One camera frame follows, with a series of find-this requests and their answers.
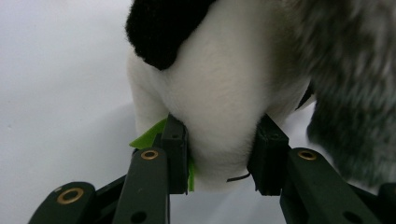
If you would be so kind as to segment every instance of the mounting hole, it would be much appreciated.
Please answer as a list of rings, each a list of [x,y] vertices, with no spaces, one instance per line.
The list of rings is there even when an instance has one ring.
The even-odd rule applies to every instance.
[[[145,212],[136,212],[131,216],[131,223],[143,223],[148,215]]]
[[[147,150],[142,153],[142,158],[147,161],[154,160],[157,157],[158,152],[156,150]]]
[[[307,150],[299,151],[298,156],[307,161],[314,161],[317,159],[317,154]]]
[[[363,223],[361,218],[354,213],[344,212],[343,216],[344,216],[344,218],[346,218],[346,220],[348,220],[351,223],[357,223],[357,224]]]
[[[70,204],[78,201],[84,194],[84,190],[81,188],[67,189],[58,196],[56,200],[60,204]]]

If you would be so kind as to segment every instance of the white fabric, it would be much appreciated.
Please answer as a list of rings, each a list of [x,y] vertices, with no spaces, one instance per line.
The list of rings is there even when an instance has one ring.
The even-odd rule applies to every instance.
[[[123,24],[130,1],[0,3],[0,223],[27,223],[57,187],[97,189],[127,172],[136,137]],[[312,106],[285,131],[305,147]],[[279,198],[243,180],[224,194],[172,196],[172,223],[285,223]]]
[[[170,112],[189,130],[197,190],[245,175],[256,125],[295,111],[309,84],[297,64],[289,12],[277,1],[218,1],[160,71],[131,53],[136,130]]]

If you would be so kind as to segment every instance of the plush toy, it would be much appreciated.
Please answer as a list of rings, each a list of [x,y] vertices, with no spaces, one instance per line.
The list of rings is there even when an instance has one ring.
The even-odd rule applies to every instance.
[[[281,125],[309,98],[312,78],[310,139],[345,177],[394,180],[387,4],[394,8],[372,0],[135,0],[126,31],[137,132],[172,113],[189,130],[195,188],[228,189],[228,179],[247,173],[261,117]]]

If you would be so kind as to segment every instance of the white plush belly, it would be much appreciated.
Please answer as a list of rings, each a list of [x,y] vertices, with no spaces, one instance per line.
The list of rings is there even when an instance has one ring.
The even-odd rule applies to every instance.
[[[145,131],[168,111],[183,121],[197,189],[231,186],[226,180],[246,171],[260,118],[269,113],[281,123],[306,90],[278,2],[219,0],[165,71],[131,56],[137,129]]]

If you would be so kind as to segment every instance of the green tag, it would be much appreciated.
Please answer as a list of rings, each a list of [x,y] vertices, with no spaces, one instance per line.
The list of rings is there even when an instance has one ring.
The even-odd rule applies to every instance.
[[[136,138],[132,143],[129,144],[130,147],[135,147],[137,149],[143,149],[147,147],[152,147],[154,139],[158,133],[163,133],[167,119],[163,119],[160,122],[152,126],[148,131],[143,133],[140,137]],[[189,158],[189,180],[188,180],[189,191],[194,191],[194,162],[192,158]]]
[[[148,129],[148,131],[143,133],[140,137],[136,138],[131,144],[129,144],[129,146],[135,147],[137,149],[152,147],[155,136],[157,136],[158,133],[163,133],[166,121],[167,119],[163,119],[160,122],[156,123],[150,129]]]

